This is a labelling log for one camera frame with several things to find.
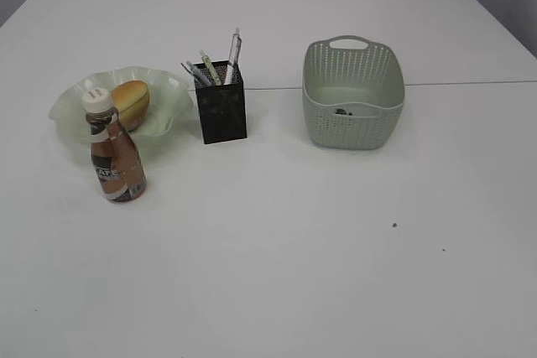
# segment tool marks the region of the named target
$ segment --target pen holder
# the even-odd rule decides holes
[[[227,60],[213,62],[213,66],[223,83],[227,72]],[[198,64],[196,67],[212,81],[204,64]],[[204,87],[197,81],[194,84],[204,143],[246,138],[244,83],[238,65],[235,67],[231,84],[210,87]]]

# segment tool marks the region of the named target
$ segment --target marker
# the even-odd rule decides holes
[[[220,77],[218,76],[218,73],[216,72],[215,66],[212,65],[212,62],[209,56],[203,50],[200,51],[200,55],[201,55],[201,60],[203,60],[203,63],[205,63],[205,66],[209,70],[209,73],[211,74],[211,77],[214,80],[215,84],[217,86],[221,86],[222,80],[220,80]]]
[[[200,81],[201,84],[203,84],[205,87],[212,86],[212,83],[207,77],[201,73],[201,70],[199,70],[197,67],[195,67],[190,61],[186,61],[186,64],[188,67],[190,67],[190,71],[192,72],[192,75]]]
[[[224,85],[231,84],[233,80],[233,73],[235,72],[235,66],[238,63],[238,55],[241,53],[242,39],[239,34],[239,29],[235,31],[232,38],[232,48],[229,51],[229,60],[227,61],[227,72]]]

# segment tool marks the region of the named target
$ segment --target coffee bottle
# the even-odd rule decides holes
[[[96,88],[82,96],[91,129],[91,161],[107,199],[129,201],[145,190],[138,150],[119,122],[109,90]]]

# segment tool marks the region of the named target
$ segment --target green plastic basket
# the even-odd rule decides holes
[[[367,47],[335,48],[343,39]],[[374,149],[388,141],[403,110],[403,75],[388,46],[343,35],[310,45],[302,94],[306,126],[315,143]]]

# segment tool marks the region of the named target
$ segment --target white bottle cap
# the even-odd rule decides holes
[[[114,100],[106,88],[95,88],[84,93],[82,105],[87,112],[103,113],[114,106]]]

